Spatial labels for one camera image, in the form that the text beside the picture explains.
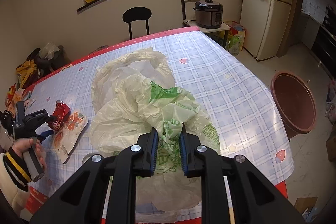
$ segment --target plaid tablecloth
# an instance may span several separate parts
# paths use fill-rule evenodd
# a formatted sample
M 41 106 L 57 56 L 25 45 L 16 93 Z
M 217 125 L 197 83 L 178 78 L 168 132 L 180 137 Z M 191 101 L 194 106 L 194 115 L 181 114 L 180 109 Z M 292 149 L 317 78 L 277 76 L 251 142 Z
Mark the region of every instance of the plaid tablecloth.
M 32 98 L 36 101 L 26 114 L 46 109 L 52 114 L 55 101 L 81 109 L 91 120 L 95 112 L 91 101 L 91 82 L 98 66 L 126 53 L 152 47 L 166 55 L 176 86 L 190 91 L 211 116 L 220 139 L 221 155 L 246 157 L 274 184 L 293 172 L 293 159 L 287 135 L 267 87 L 236 58 L 194 27 L 168 31 L 121 43 L 113 50 L 84 58 L 38 83 Z M 96 152 L 87 136 L 90 124 L 78 139 L 66 164 L 51 148 L 51 137 L 43 142 L 47 151 L 47 173 L 31 186 L 51 196 L 81 165 L 83 157 Z M 37 133 L 49 128 L 42 126 Z M 137 206 L 138 212 L 160 214 L 152 204 Z M 201 216 L 201 205 L 180 210 L 177 220 Z

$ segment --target sleeve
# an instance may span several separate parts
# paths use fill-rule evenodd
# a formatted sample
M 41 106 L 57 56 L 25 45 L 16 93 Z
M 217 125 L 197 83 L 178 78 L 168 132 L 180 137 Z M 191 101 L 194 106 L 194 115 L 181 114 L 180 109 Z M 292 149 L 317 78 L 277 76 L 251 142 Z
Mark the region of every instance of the sleeve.
M 30 181 L 26 164 L 11 148 L 7 154 L 0 154 L 0 189 L 18 216 L 30 196 Z

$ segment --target red package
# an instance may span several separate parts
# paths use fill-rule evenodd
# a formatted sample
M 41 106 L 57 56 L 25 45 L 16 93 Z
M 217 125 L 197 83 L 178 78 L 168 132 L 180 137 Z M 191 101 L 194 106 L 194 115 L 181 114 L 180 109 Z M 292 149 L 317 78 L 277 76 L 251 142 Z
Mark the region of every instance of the red package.
M 6 99 L 5 99 L 5 106 L 6 106 L 6 107 L 9 107 L 9 106 L 10 106 L 10 104 L 11 104 L 11 102 L 12 102 L 12 99 L 13 99 L 13 97 L 14 97 L 15 90 L 16 90 L 16 89 L 15 89 L 15 84 L 12 85 L 12 86 L 9 88 L 9 90 L 8 90 L 8 92 L 7 92 Z
M 58 131 L 62 125 L 68 120 L 70 116 L 70 108 L 60 100 L 56 101 L 56 108 L 54 110 L 53 116 L 57 117 L 54 122 L 49 122 L 48 126 L 54 130 Z

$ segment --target refrigerator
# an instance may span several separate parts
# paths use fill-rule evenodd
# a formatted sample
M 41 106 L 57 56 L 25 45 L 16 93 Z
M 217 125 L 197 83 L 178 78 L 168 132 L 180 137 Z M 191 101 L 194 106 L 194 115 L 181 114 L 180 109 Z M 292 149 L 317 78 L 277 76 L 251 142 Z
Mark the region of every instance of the refrigerator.
M 240 24 L 246 28 L 243 47 L 258 61 L 277 54 L 292 0 L 243 0 Z

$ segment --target black chair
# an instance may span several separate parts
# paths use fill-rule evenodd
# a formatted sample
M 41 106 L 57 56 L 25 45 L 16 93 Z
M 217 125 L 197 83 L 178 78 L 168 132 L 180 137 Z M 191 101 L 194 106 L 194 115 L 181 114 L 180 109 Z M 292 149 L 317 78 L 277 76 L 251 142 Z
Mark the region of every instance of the black chair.
M 145 20 L 146 21 L 147 34 L 149 34 L 148 19 L 151 16 L 152 16 L 151 10 L 146 8 L 146 7 L 134 7 L 134 8 L 128 9 L 126 12 L 124 12 L 123 21 L 128 23 L 129 38 L 130 39 L 133 39 L 131 22 L 136 21 L 136 20 Z

